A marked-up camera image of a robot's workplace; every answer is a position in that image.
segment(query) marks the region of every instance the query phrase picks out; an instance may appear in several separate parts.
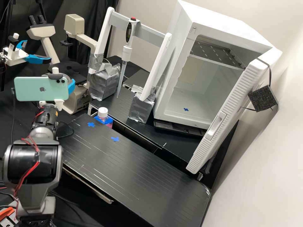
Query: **open fridge door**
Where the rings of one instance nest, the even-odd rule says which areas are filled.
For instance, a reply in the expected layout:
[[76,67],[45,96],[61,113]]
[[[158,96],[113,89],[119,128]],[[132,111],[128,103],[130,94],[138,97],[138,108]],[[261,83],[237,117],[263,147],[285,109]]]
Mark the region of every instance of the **open fridge door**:
[[[280,50],[273,47],[262,54],[259,59],[268,63],[272,69],[281,54]],[[188,171],[197,173],[215,154],[243,112],[244,109],[241,107],[248,104],[247,94],[256,88],[259,80],[268,71],[268,66],[257,59],[249,63],[196,148],[186,167]]]

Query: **silver duct tape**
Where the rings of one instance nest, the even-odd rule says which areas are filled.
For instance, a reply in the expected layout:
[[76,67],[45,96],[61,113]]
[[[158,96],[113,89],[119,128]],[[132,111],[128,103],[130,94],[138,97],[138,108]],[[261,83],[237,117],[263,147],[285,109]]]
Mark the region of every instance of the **silver duct tape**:
[[88,74],[89,81],[88,92],[93,99],[99,101],[107,98],[116,92],[120,77],[120,64],[111,67],[111,72],[106,70]]
[[128,118],[145,124],[154,106],[156,92],[153,89],[152,93],[144,101],[140,100],[140,96],[141,93],[136,93],[134,95],[129,109]]
[[103,54],[98,54],[98,55],[90,54],[88,67],[98,72],[102,65],[102,61],[103,61]]

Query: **ridged surface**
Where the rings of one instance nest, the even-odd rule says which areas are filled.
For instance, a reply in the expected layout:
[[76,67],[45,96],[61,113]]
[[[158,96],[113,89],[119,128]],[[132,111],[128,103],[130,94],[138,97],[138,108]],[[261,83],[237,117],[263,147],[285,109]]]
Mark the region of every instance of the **ridged surface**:
[[214,134],[211,141],[206,138],[201,140],[193,157],[186,167],[187,170],[190,172],[198,171],[201,168],[201,163],[206,162],[210,158],[208,155],[218,148],[220,144],[217,144],[217,141],[220,140],[222,136],[225,136],[223,135],[223,132],[229,126],[229,124],[234,124],[233,120],[235,119],[235,113],[239,110],[243,100],[255,83],[259,80],[260,76],[261,70],[252,65],[247,67],[220,109],[226,114],[224,121]]
[[204,185],[88,115],[69,125],[64,165],[153,226],[200,226],[210,199]]

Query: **black platform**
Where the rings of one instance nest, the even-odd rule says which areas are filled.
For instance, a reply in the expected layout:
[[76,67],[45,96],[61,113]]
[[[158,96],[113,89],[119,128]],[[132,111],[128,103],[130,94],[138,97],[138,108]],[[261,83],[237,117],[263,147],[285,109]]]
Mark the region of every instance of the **black platform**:
[[129,119],[128,112],[133,97],[134,93],[121,87],[118,98],[116,94],[113,94],[101,102],[95,99],[91,101],[90,104],[93,105],[95,109],[98,109],[99,107],[108,108],[108,114],[115,121],[118,121],[129,129],[135,131],[157,147],[166,149],[188,163],[201,141],[201,137],[184,136],[183,134],[172,133],[155,128],[153,126],[152,112],[146,124],[138,123]]
[[203,184],[86,114],[69,125],[74,135],[60,140],[66,168],[153,226],[201,225]]

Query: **smartphone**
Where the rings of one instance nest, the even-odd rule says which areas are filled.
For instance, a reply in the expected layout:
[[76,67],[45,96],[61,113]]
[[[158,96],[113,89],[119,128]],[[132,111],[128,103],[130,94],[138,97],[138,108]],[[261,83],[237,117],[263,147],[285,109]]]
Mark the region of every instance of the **smartphone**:
[[16,77],[15,92],[19,101],[54,101],[68,99],[68,80],[48,77]]

